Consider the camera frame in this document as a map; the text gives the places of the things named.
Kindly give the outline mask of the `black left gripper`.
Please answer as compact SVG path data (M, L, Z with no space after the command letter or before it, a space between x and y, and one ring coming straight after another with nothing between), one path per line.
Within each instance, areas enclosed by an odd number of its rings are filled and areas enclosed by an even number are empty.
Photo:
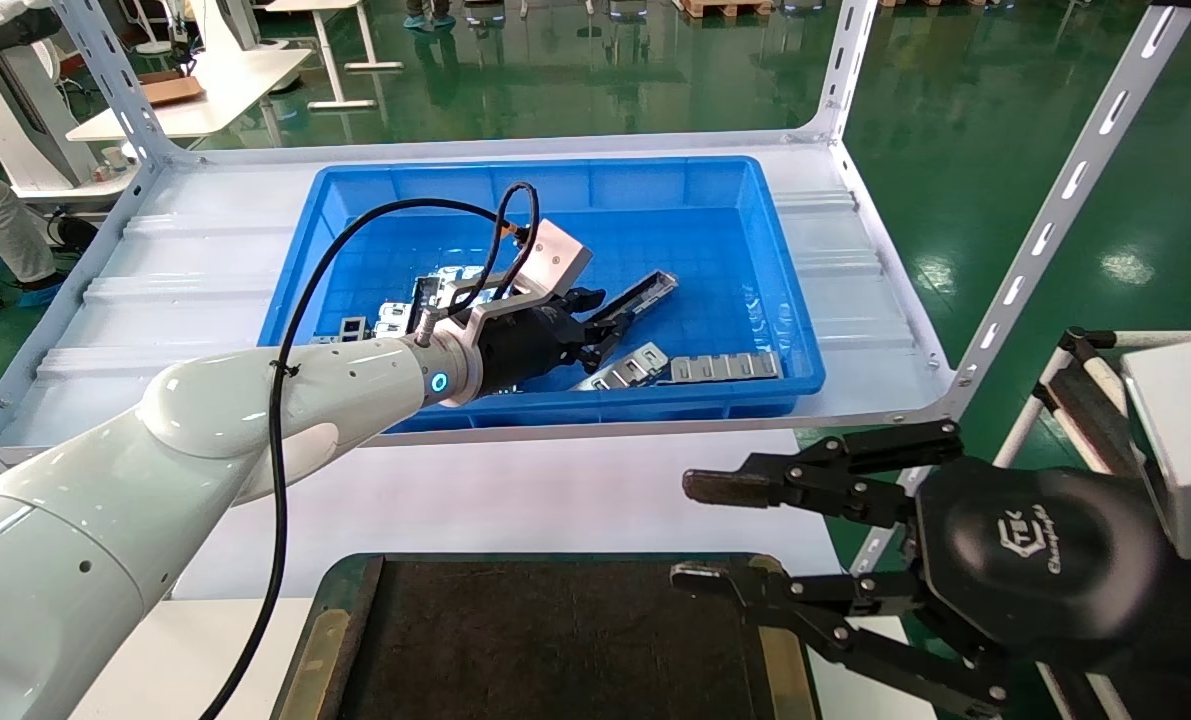
M518 309L487 320L476 348L482 361L479 397L540 378L560 365L580 364L596 372L617 350L642 302L621 299L604 303L607 292L572 288L560 303ZM573 314L594 314L581 323Z

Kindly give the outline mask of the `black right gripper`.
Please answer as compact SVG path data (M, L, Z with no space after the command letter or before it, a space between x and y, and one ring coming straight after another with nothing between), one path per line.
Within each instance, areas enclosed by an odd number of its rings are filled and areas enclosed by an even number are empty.
M884 530L915 514L921 580L942 614L1024 659L1103 666L1124 657L1172 561L1145 488L1075 468L997 468L962 453L955 421L869 428L792 455L750 453L732 471L688 469L682 492L699 503L788 506ZM913 500L877 478L942 462ZM787 630L829 664L959 716L1005 710L1005 656L987 641L969 641L964 664L852 626L854 618L924 611L909 574L790 577L681 562L671 584L727 597L747 625Z

